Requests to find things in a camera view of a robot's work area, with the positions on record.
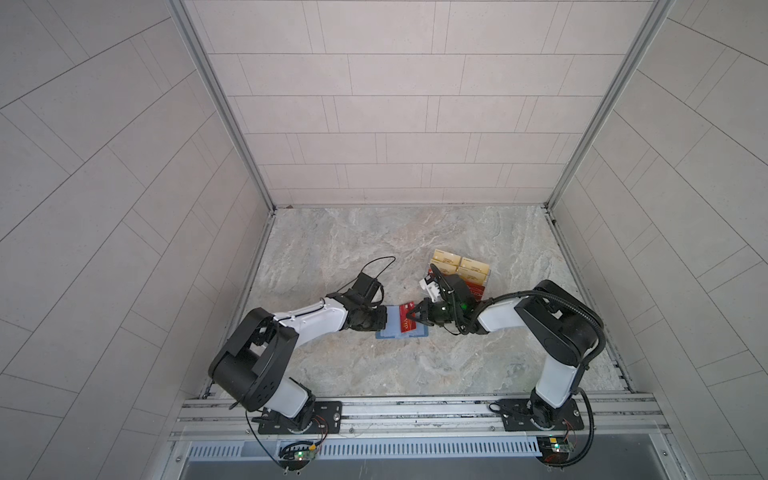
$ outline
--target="black mounting plate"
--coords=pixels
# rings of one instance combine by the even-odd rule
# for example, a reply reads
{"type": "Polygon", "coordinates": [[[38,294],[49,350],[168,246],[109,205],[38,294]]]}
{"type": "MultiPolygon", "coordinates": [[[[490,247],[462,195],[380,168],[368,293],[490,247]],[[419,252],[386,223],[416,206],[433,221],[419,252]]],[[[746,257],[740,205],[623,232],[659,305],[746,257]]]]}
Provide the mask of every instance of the black mounting plate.
{"type": "MultiPolygon", "coordinates": [[[[528,410],[528,399],[499,399],[496,400],[503,409],[511,410],[513,412],[520,412],[519,418],[514,418],[512,415],[502,415],[502,422],[504,423],[505,432],[530,432],[538,427],[531,423],[529,418],[524,418],[523,412],[528,410]]],[[[581,412],[578,410],[576,400],[568,399],[568,401],[560,408],[561,415],[555,419],[555,425],[562,425],[562,428],[555,426],[554,430],[565,430],[565,421],[571,424],[573,430],[584,430],[584,420],[581,419],[581,412]]]]}
{"type": "MultiPolygon", "coordinates": [[[[315,402],[313,415],[317,415],[328,424],[328,433],[339,433],[341,431],[341,402],[315,402]]],[[[310,426],[304,432],[291,432],[280,420],[285,417],[278,412],[269,411],[266,415],[256,417],[259,422],[259,435],[292,435],[296,433],[306,435],[319,435],[326,433],[323,427],[322,431],[317,422],[310,422],[310,426]]]]}

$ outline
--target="tile wall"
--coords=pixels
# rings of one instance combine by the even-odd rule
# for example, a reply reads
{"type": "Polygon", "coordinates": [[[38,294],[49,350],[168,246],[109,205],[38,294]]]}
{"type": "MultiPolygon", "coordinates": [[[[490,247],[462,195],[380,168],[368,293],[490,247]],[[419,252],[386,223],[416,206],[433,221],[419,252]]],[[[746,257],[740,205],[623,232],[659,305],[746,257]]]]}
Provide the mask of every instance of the tile wall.
{"type": "Polygon", "coordinates": [[[0,2],[0,65],[0,478],[138,479],[266,207],[162,0],[0,2]]]}
{"type": "Polygon", "coordinates": [[[699,479],[768,478],[768,3],[678,0],[554,215],[699,479]]]}
{"type": "Polygon", "coordinates": [[[543,202],[649,5],[186,1],[279,205],[543,202]]]}

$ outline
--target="beige tiled wall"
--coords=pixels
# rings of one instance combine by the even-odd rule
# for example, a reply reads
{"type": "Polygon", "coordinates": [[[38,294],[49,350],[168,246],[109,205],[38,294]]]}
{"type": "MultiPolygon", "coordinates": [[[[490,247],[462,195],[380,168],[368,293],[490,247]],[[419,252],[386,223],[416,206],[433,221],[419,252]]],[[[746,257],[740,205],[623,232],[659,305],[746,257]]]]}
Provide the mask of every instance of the beige tiled wall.
{"type": "Polygon", "coordinates": [[[541,203],[650,2],[187,0],[275,201],[541,203]]]}
{"type": "Polygon", "coordinates": [[[162,0],[0,2],[0,478],[140,478],[265,219],[162,0]]]}
{"type": "Polygon", "coordinates": [[[554,208],[698,478],[768,478],[766,27],[762,0],[679,0],[554,208]]]}

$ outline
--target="metal corner post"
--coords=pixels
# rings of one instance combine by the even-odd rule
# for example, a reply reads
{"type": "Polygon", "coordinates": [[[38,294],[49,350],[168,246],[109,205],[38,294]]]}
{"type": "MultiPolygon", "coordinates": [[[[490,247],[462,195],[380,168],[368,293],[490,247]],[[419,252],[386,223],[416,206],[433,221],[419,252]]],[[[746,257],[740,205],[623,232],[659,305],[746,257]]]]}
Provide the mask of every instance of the metal corner post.
{"type": "Polygon", "coordinates": [[[264,202],[271,212],[275,211],[275,203],[272,201],[270,192],[267,190],[266,185],[256,168],[256,162],[253,159],[253,155],[250,154],[250,150],[243,138],[243,133],[237,126],[235,117],[232,113],[232,109],[227,102],[227,96],[224,94],[219,81],[214,74],[214,68],[210,64],[210,60],[203,49],[203,45],[200,43],[200,39],[197,36],[197,32],[192,25],[187,7],[184,5],[184,0],[166,0],[168,4],[168,11],[170,16],[173,17],[176,22],[176,26],[179,28],[181,37],[184,43],[189,49],[192,61],[197,67],[197,71],[200,72],[200,76],[203,79],[208,91],[211,93],[211,98],[214,101],[214,106],[221,113],[221,120],[224,123],[224,127],[227,129],[227,133],[230,135],[232,142],[234,143],[237,153],[240,154],[240,158],[250,173],[253,181],[256,182],[256,186],[261,193],[264,202]]]}
{"type": "Polygon", "coordinates": [[[552,195],[550,195],[545,203],[545,206],[549,211],[552,211],[562,197],[568,182],[576,174],[576,169],[586,156],[594,139],[598,136],[598,133],[600,133],[600,129],[603,127],[608,115],[618,102],[618,99],[629,83],[630,78],[632,78],[632,74],[637,70],[637,66],[643,59],[643,55],[645,55],[645,52],[654,40],[654,37],[661,29],[664,19],[667,18],[667,12],[674,2],[675,0],[655,0],[647,15],[645,15],[640,30],[637,31],[637,35],[635,35],[629,50],[627,50],[627,54],[624,56],[624,60],[621,62],[614,79],[611,81],[611,84],[608,85],[608,90],[600,100],[600,104],[598,104],[597,110],[594,115],[592,115],[592,119],[589,120],[589,125],[586,130],[584,130],[584,135],[581,136],[571,159],[568,164],[566,164],[563,174],[560,176],[560,180],[558,180],[557,185],[555,185],[554,190],[552,191],[552,195]]]}

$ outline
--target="robotic arm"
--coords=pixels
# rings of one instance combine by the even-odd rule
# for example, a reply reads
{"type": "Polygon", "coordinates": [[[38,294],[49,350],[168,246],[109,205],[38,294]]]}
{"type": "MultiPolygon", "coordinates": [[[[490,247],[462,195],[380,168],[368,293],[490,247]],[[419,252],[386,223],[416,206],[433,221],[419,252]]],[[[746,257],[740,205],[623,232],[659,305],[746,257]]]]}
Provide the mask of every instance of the robotic arm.
{"type": "MultiPolygon", "coordinates": [[[[548,356],[525,411],[510,413],[530,419],[541,430],[560,425],[564,411],[574,409],[571,396],[584,394],[578,384],[589,362],[605,347],[604,326],[598,315],[550,280],[543,280],[533,290],[481,302],[458,275],[443,276],[434,265],[420,283],[429,298],[408,312],[410,319],[430,326],[455,323],[464,335],[520,326],[531,330],[548,356]]],[[[313,305],[285,313],[253,309],[216,355],[208,374],[248,412],[266,407],[281,414],[280,421],[288,429],[302,432],[312,422],[315,396],[284,376],[293,350],[344,329],[383,329],[383,294],[381,283],[361,272],[345,293],[329,293],[313,305]],[[374,302],[380,290],[382,299],[374,302]]],[[[593,434],[591,422],[590,439],[593,434]]],[[[572,465],[578,459],[558,465],[572,465]]]]}

